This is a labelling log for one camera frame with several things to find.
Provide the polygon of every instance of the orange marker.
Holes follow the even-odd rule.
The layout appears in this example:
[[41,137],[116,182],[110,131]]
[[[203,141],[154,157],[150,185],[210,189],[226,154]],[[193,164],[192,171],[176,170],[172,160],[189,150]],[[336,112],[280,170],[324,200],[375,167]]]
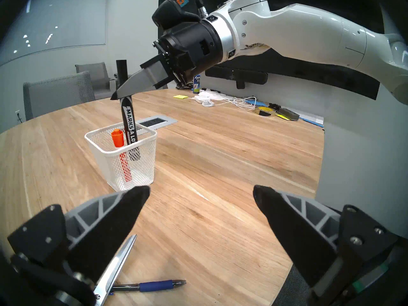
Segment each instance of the orange marker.
[[[114,131],[112,131],[111,136],[113,139],[113,144],[116,148],[124,146],[123,131],[116,128]],[[128,167],[126,152],[121,153],[119,157],[120,163],[122,164],[123,174],[125,175],[125,181],[130,182],[132,180],[132,173]]]

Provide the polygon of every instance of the yellow sticky note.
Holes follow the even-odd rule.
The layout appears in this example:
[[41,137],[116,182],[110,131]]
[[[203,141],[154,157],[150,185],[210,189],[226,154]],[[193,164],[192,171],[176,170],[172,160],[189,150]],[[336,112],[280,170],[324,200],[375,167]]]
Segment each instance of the yellow sticky note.
[[176,95],[176,96],[173,96],[174,98],[181,98],[181,99],[184,99],[184,98],[188,98],[188,96],[185,96],[185,95]]
[[283,118],[284,120],[290,120],[289,118],[287,118],[287,117],[285,117],[285,116],[283,116],[283,115],[281,115],[281,114],[276,114],[276,116],[278,116],[278,117],[280,117],[280,118]]

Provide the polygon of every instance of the wooden table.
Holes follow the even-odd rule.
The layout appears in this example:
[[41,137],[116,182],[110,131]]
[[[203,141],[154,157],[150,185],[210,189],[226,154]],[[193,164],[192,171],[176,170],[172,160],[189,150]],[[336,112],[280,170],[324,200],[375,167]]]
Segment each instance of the wooden table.
[[[133,96],[136,119],[168,115],[158,129],[151,196],[117,283],[186,279],[157,293],[117,293],[107,305],[269,305],[291,260],[252,197],[254,184],[314,197],[324,132],[260,117],[232,104],[206,108],[159,90]],[[44,207],[64,211],[113,192],[84,134],[121,122],[109,99],[55,111],[0,135],[0,227],[6,240]]]

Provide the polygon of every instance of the whiteboard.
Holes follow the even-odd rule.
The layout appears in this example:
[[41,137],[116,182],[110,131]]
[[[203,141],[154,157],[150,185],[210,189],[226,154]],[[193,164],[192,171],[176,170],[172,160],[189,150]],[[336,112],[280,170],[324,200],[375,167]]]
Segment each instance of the whiteboard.
[[106,0],[29,0],[3,39],[0,65],[39,51],[105,44],[105,14]]

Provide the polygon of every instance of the mesh pencil holder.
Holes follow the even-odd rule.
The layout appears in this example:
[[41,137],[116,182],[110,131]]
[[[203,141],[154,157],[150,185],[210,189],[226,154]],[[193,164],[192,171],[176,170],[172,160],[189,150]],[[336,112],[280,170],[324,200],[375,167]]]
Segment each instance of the mesh pencil holder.
[[157,131],[135,124],[138,141],[116,148],[111,137],[115,128],[124,132],[123,122],[85,135],[108,184],[118,192],[153,183]]

